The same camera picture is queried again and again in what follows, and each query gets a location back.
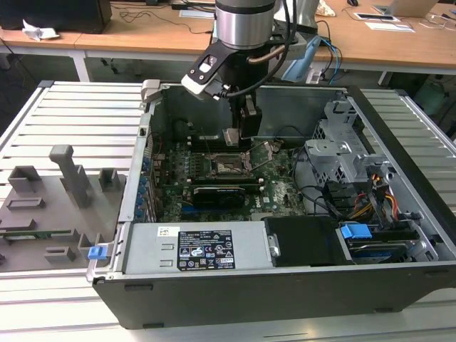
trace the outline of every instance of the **aluminum extrusion table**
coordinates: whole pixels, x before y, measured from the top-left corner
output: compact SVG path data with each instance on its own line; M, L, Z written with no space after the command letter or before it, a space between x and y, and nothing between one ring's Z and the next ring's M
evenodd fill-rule
M393 90L364 93L455 211L451 141L411 99ZM75 162L87 173L116 167L127 175L141 114L139 94L140 84L132 83L55 82L38 88L0 139L0 199L8 194L15 165L58 174L47 159L53 144L72 144ZM0 313L2 341L452 341L456 290L436 291L400 313L127 331L86 281L85 269L74 269L0 274Z

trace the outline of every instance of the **blue plastic clip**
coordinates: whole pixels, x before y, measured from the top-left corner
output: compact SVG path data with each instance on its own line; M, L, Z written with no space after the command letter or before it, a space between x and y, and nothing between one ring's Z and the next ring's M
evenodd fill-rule
M370 239L372 233L367 224L348 223L341 228L344 239Z
M88 250L89 260L106 260L108 258L107 246L93 246Z

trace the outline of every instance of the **warning label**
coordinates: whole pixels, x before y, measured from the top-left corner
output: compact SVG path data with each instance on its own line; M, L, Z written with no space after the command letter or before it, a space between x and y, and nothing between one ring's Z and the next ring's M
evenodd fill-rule
M179 232L180 271L235 269L231 230Z

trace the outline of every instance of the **white sticker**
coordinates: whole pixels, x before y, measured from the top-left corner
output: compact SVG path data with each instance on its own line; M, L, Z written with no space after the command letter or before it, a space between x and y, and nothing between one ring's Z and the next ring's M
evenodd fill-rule
M158 227L158 237L176 237L179 235L180 227Z
M220 262L217 262L218 259L216 259L216 263L217 264L232 264L234 262L234 259L233 258L221 258L219 261Z

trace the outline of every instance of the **crumpled tissue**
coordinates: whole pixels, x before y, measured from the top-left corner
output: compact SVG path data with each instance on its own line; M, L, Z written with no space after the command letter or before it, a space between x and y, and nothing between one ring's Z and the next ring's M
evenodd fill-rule
M56 30L54 30L53 28L39 28L28 24L25 20L23 20L22 22L24 23L24 28L22 29L22 32L24 32L29 38L35 39L36 41L40 41L41 39L51 39L60 37L56 33Z

